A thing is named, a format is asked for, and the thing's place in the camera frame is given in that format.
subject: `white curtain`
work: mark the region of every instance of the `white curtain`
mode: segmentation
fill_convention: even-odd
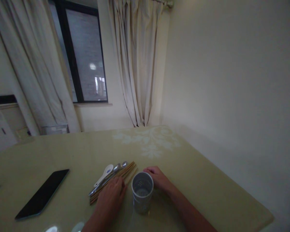
[[[0,0],[0,34],[16,78],[10,85],[32,135],[68,124],[80,132],[47,0]]]
[[[153,0],[108,3],[126,106],[134,126],[146,126],[154,101],[157,25],[165,6]]]

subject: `cabinet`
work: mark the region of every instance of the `cabinet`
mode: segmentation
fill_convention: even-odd
[[[0,105],[0,152],[24,138],[26,123],[17,103]]]

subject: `curtain rod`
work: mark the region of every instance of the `curtain rod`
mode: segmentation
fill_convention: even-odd
[[[167,7],[170,8],[170,9],[173,8],[173,6],[174,6],[174,2],[173,1],[171,1],[171,2],[162,1],[162,0],[153,0],[153,1],[160,2],[160,3],[167,3]]]

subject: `table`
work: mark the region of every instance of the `table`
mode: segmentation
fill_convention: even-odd
[[[273,215],[167,126],[30,137],[0,153],[0,231],[72,231],[94,211],[88,193],[108,164],[157,165],[217,231],[259,231]],[[17,213],[50,174],[70,169],[41,215]],[[131,183],[111,230],[184,231],[169,198],[155,190],[148,215],[133,212]]]

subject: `black phone screen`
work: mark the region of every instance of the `black phone screen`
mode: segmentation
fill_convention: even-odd
[[[69,169],[53,172],[40,189],[33,195],[23,209],[17,214],[15,220],[39,215],[47,205],[53,194],[63,181]]]

